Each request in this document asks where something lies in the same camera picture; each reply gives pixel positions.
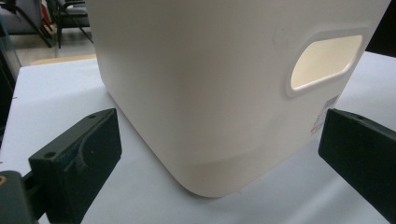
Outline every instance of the handle cutout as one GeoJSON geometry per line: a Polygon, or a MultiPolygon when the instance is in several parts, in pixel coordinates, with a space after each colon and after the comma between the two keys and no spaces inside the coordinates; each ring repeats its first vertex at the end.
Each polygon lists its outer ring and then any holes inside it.
{"type": "Polygon", "coordinates": [[[322,78],[341,74],[358,54],[361,42],[361,35],[353,35],[310,44],[293,69],[291,87],[300,89],[322,78]]]}

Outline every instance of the white table surface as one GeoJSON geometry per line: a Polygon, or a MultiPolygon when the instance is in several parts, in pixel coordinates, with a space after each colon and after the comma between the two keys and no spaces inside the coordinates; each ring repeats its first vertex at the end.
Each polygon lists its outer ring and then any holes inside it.
{"type": "MultiPolygon", "coordinates": [[[[396,130],[396,59],[365,52],[337,108],[396,130]]],[[[0,170],[28,158],[85,116],[116,107],[97,61],[23,67],[0,151],[0,170]]],[[[122,156],[83,223],[388,223],[309,143],[247,187],[218,199],[184,190],[119,112],[122,156]]],[[[40,223],[48,223],[45,216],[40,223]]]]}

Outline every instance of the screw hole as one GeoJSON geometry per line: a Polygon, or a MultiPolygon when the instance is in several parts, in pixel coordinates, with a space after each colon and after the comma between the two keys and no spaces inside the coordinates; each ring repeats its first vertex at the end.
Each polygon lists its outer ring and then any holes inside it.
{"type": "Polygon", "coordinates": [[[50,159],[50,158],[54,157],[55,155],[56,155],[55,152],[47,152],[46,154],[44,154],[44,158],[50,159]]]}
{"type": "Polygon", "coordinates": [[[4,185],[7,182],[7,178],[3,175],[0,175],[0,186],[4,185]]]}

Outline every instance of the white plastic bin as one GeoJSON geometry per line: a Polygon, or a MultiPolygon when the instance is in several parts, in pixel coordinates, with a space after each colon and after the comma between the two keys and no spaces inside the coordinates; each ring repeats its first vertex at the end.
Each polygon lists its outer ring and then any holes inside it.
{"type": "Polygon", "coordinates": [[[87,0],[108,91],[164,166],[237,191],[320,129],[389,0],[87,0]]]}

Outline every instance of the floor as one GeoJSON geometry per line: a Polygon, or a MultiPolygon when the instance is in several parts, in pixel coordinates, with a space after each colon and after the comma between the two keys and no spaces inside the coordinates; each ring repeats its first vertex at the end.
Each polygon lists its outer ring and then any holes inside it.
{"type": "MultiPolygon", "coordinates": [[[[92,36],[90,28],[84,28],[89,36],[92,36]]],[[[42,60],[61,57],[94,54],[93,43],[78,29],[64,29],[62,31],[62,45],[58,48],[55,41],[55,32],[52,33],[52,48],[48,48],[38,35],[12,35],[17,55],[22,66],[42,60]]]]}

